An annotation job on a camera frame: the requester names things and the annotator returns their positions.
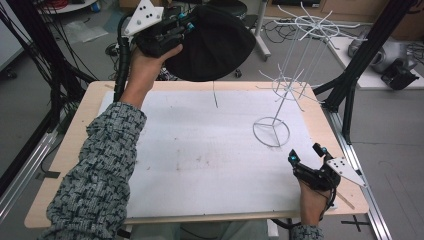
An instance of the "white mounting plate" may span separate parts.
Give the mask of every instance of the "white mounting plate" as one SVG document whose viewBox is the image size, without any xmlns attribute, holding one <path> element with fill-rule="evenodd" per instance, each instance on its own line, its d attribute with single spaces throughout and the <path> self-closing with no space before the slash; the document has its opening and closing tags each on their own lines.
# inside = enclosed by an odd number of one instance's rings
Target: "white mounting plate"
<svg viewBox="0 0 424 240">
<path fill-rule="evenodd" d="M 352 166 L 347 162 L 345 158 L 335 158 L 326 161 L 326 164 L 331 167 L 341 177 L 359 185 L 360 187 L 367 187 L 361 177 L 353 170 Z"/>
<path fill-rule="evenodd" d="M 124 34 L 126 36 L 133 36 L 141 30 L 162 21 L 162 13 L 163 7 L 155 7 L 149 0 L 141 0 Z"/>
</svg>

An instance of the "circular metal base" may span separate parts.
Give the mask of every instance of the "circular metal base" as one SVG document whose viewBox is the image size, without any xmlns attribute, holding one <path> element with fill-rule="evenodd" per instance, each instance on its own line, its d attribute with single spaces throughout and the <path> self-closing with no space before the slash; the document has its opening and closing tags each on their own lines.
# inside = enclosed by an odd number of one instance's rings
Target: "circular metal base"
<svg viewBox="0 0 424 240">
<path fill-rule="evenodd" d="M 282 120 L 264 117 L 253 124 L 253 134 L 262 144 L 269 147 L 281 147 L 290 139 L 290 129 Z"/>
</svg>

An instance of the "white wire hat stand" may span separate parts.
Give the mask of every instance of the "white wire hat stand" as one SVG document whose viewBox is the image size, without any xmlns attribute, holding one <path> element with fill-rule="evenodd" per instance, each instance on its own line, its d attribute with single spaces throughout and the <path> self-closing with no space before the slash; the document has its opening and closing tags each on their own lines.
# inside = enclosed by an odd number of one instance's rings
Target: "white wire hat stand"
<svg viewBox="0 0 424 240">
<path fill-rule="evenodd" d="M 366 41 L 366 39 L 358 39 L 357 37 L 343 33 L 340 30 L 340 28 L 357 28 L 360 26 L 359 24 L 335 24 L 332 21 L 327 20 L 328 17 L 330 17 L 332 14 L 332 11 L 324 18 L 320 18 L 311 16 L 303 7 L 302 2 L 300 2 L 300 6 L 306 15 L 296 16 L 278 6 L 282 12 L 292 16 L 293 20 L 291 22 L 275 20 L 274 22 L 277 25 L 291 25 L 296 28 L 293 41 L 290 44 L 284 63 L 282 67 L 278 65 L 278 77 L 272 78 L 259 71 L 263 76 L 272 80 L 272 90 L 279 97 L 279 100 L 281 100 L 281 103 L 274 117 L 263 117 L 258 119 L 253 124 L 253 133 L 256 139 L 269 147 L 281 147 L 290 140 L 290 128 L 283 120 L 278 118 L 285 100 L 295 101 L 301 111 L 304 111 L 298 102 L 298 99 L 301 97 L 308 98 L 312 101 L 317 101 L 311 97 L 308 97 L 305 94 L 305 89 L 311 81 L 318 63 L 322 59 L 324 50 L 328 47 L 328 44 L 330 44 L 335 49 L 339 49 L 333 44 L 331 38 L 336 36 L 343 36 L 353 40 Z M 306 41 L 306 44 L 301 46 L 300 42 L 303 40 Z M 319 41 L 319 44 L 315 47 L 315 49 L 313 49 L 313 46 L 311 45 L 312 40 Z M 300 60 L 297 62 L 293 59 L 294 49 L 302 52 Z M 312 51 L 313 57 L 309 59 L 306 57 L 306 55 L 310 51 Z M 295 66 L 294 72 L 288 72 L 289 65 Z"/>
</svg>

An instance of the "human hand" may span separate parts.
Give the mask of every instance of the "human hand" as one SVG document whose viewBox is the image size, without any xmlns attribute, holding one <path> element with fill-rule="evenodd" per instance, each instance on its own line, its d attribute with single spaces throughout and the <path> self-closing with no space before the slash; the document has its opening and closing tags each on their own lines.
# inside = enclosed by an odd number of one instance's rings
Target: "human hand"
<svg viewBox="0 0 424 240">
<path fill-rule="evenodd" d="M 322 212 L 325 210 L 330 191 L 316 191 L 306 183 L 300 185 L 300 218 L 302 225 L 318 226 Z"/>
<path fill-rule="evenodd" d="M 177 55 L 182 49 L 183 46 L 180 44 L 160 58 L 151 58 L 146 57 L 136 48 L 131 60 L 131 72 L 128 84 L 119 101 L 140 108 L 147 93 L 152 89 L 153 83 L 162 68 L 162 64 L 166 59 Z"/>
</svg>

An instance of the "finger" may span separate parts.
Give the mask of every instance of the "finger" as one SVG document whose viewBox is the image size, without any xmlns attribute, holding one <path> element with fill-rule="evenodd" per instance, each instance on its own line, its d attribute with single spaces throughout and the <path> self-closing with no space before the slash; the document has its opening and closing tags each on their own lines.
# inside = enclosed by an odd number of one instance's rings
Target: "finger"
<svg viewBox="0 0 424 240">
<path fill-rule="evenodd" d="M 165 53 L 164 55 L 162 55 L 161 56 L 162 61 L 165 61 L 166 59 L 177 55 L 178 53 L 181 52 L 181 50 L 183 50 L 183 45 L 182 44 L 179 44 L 175 48 L 169 50 L 167 53 Z"/>
</svg>

